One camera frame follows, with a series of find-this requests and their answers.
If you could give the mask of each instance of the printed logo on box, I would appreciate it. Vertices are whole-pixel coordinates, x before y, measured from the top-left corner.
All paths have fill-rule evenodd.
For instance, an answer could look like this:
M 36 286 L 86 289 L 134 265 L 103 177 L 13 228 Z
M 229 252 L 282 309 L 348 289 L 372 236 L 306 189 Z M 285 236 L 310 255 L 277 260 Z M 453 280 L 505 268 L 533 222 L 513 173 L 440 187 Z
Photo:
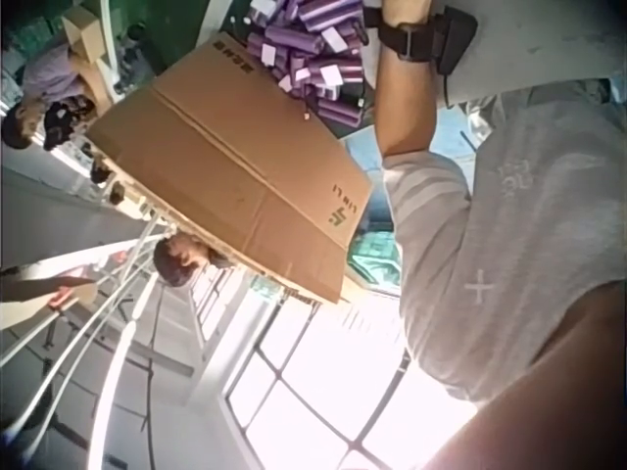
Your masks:
M 340 225 L 342 222 L 344 222 L 345 220 L 346 220 L 346 216 L 344 215 L 344 208 L 336 209 L 329 217 L 329 222 L 331 222 L 336 227 Z
M 245 73 L 253 71 L 253 66 L 247 64 L 246 61 L 237 53 L 230 50 L 222 41 L 216 41 L 214 47 L 218 49 L 225 57 L 228 57 L 233 64 L 238 66 Z
M 343 205 L 333 211 L 329 217 L 329 222 L 337 227 L 347 219 L 347 216 L 344 214 L 344 209 L 357 213 L 357 205 L 353 203 L 348 196 L 344 195 L 342 188 L 340 188 L 337 184 L 333 185 L 333 193 L 340 201 L 342 201 Z

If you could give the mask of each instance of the window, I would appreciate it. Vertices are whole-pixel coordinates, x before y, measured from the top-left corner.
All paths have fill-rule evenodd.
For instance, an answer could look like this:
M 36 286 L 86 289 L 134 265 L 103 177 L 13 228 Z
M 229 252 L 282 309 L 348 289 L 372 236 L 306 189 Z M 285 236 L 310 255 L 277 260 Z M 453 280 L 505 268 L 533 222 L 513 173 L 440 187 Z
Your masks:
M 278 303 L 227 394 L 265 469 L 409 468 L 474 414 L 410 364 L 398 302 Z
M 208 264 L 192 281 L 190 296 L 204 341 L 208 341 L 217 323 L 240 286 L 243 269 L 217 269 Z

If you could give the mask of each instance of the wrist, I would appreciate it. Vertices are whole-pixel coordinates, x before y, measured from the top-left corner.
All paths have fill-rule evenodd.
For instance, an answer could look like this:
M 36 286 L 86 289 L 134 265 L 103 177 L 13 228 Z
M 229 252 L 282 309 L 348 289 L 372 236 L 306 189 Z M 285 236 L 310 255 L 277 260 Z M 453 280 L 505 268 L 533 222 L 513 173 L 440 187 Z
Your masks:
M 393 27 L 399 24 L 426 24 L 431 0 L 383 0 L 383 21 Z

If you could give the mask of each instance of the wrist strap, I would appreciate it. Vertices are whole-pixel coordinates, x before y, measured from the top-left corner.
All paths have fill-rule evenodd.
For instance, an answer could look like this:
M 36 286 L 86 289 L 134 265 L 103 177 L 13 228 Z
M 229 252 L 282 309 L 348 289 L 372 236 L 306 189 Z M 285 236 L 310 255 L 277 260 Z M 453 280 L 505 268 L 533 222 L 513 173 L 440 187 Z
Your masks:
M 382 44 L 407 62 L 434 62 L 441 75 L 450 75 L 477 31 L 477 20 L 461 10 L 445 7 L 443 14 L 429 17 L 427 24 L 383 22 L 381 9 L 364 7 L 366 28 L 377 28 Z

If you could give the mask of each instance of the elbow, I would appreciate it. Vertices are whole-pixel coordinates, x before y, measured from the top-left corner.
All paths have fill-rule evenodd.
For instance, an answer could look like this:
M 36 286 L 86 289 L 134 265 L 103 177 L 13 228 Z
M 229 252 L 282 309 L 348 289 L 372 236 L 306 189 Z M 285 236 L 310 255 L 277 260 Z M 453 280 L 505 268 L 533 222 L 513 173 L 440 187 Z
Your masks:
M 381 128 L 376 124 L 374 125 L 376 143 L 383 158 L 429 150 L 434 133 L 435 129 L 433 129 L 433 132 L 422 131 L 400 136 L 386 132 L 385 127 Z

